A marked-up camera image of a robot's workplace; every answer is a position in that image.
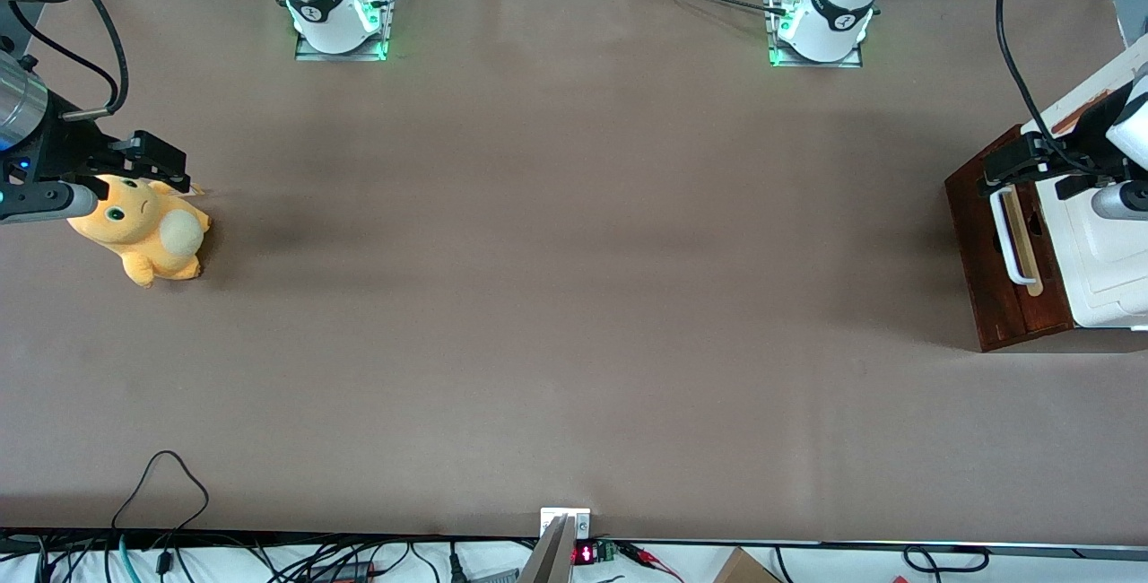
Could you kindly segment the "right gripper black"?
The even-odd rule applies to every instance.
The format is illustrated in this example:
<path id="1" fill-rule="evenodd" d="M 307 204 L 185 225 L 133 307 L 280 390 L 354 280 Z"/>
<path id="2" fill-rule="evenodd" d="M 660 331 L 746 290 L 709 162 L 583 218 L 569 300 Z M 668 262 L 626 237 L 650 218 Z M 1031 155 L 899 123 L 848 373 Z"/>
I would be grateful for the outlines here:
<path id="1" fill-rule="evenodd" d="M 123 178 L 160 181 L 178 194 L 192 192 L 187 155 L 172 143 L 144 130 L 133 133 L 133 169 L 126 157 L 113 149 L 117 142 L 93 121 L 68 122 L 62 109 L 68 100 L 49 98 L 39 124 L 17 143 L 3 143 L 3 184 L 64 181 L 90 191 L 110 191 Z"/>

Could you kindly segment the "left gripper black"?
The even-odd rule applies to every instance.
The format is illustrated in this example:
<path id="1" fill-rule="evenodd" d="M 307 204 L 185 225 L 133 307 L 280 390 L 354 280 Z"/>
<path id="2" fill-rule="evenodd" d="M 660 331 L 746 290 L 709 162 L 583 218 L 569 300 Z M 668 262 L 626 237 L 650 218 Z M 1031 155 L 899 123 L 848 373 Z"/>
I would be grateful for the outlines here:
<path id="1" fill-rule="evenodd" d="M 1137 163 L 1109 141 L 1108 130 L 1120 116 L 1135 81 L 1111 90 L 1083 109 L 1075 129 L 1057 137 L 1058 149 L 1048 153 L 1041 135 L 1002 137 L 984 151 L 984 197 L 1016 186 L 1060 178 L 1057 199 L 1103 189 L 1114 178 L 1137 178 Z"/>

